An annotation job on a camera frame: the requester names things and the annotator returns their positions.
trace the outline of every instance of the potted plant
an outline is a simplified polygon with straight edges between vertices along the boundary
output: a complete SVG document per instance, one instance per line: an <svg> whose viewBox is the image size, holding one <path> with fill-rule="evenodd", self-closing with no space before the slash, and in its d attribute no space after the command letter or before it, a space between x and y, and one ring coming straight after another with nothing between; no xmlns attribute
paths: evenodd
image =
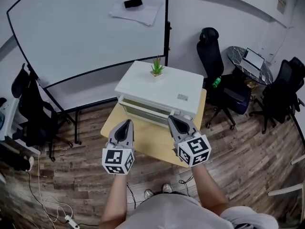
<svg viewBox="0 0 305 229"><path fill-rule="evenodd" d="M151 74L155 80L160 80L163 78L162 71L164 69L164 66L161 66L160 62L161 62L161 58L158 56L153 59L153 66L151 65L152 67Z"/></svg>

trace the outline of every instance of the black office chair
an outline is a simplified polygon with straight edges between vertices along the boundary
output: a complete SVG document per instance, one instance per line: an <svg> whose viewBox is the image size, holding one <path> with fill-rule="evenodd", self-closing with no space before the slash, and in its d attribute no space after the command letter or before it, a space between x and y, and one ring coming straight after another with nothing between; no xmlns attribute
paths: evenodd
<svg viewBox="0 0 305 229"><path fill-rule="evenodd" d="M251 89L244 82L233 77L223 77L219 85L213 88L212 85L216 78L224 72L218 37L219 34L214 28L204 28L200 35L200 41L197 43L197 52L208 76L205 89L211 98L210 103L217 106L215 114L206 127L210 128L211 121L223 110L232 122L230 129L234 130L236 123L228 108L237 114L243 115L249 105Z"/></svg>
<svg viewBox="0 0 305 229"><path fill-rule="evenodd" d="M296 95L296 92L304 85L304 77L305 66L300 60L294 57L289 62L282 61L276 80L263 91L263 103L258 99L254 100L260 105L262 111L253 111L249 114L249 116L254 114L264 116L263 134L266 133L268 120L271 120L274 128L276 127L274 119L282 124L287 115L294 114L295 110L300 111L299 105L304 106Z"/></svg>
<svg viewBox="0 0 305 229"><path fill-rule="evenodd" d="M73 147L72 143L56 135L59 128L68 120L65 118L58 124L58 115L49 103L42 100L34 75L28 75L23 67L24 65L12 85L12 93L15 98L20 97L19 112L28 121L24 129L13 135L13 139L21 139L27 146L43 146L48 142L49 157L55 161L51 155L54 138ZM51 117L44 112L44 108L51 112Z"/></svg>

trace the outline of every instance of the laptop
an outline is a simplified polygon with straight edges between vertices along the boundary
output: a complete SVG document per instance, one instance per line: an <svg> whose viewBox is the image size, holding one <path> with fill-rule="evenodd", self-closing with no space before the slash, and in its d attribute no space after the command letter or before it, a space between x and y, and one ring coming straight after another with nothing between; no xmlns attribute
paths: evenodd
<svg viewBox="0 0 305 229"><path fill-rule="evenodd" d="M257 53L247 48L244 53L243 59L240 62L240 66L246 69L248 72L259 78L260 70L263 66L265 59L259 56Z"/></svg>

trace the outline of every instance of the paper sheet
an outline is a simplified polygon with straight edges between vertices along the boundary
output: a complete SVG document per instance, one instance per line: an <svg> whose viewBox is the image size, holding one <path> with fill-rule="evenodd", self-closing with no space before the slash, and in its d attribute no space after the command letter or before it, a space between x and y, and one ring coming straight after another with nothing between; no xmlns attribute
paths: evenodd
<svg viewBox="0 0 305 229"><path fill-rule="evenodd" d="M139 7L125 8L124 2L127 0L115 0L110 11L113 17L119 17L138 21L146 25L153 25L159 9L164 2L162 0L142 0Z"/></svg>

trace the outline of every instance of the gray shirt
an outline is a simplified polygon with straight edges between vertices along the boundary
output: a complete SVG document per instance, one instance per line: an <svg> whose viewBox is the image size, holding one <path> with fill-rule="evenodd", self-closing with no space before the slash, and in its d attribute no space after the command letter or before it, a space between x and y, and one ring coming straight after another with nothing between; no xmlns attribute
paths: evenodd
<svg viewBox="0 0 305 229"><path fill-rule="evenodd" d="M118 229L278 229L269 215L257 214L249 207L232 207L220 216L202 208L193 198L179 194L159 194L140 204Z"/></svg>

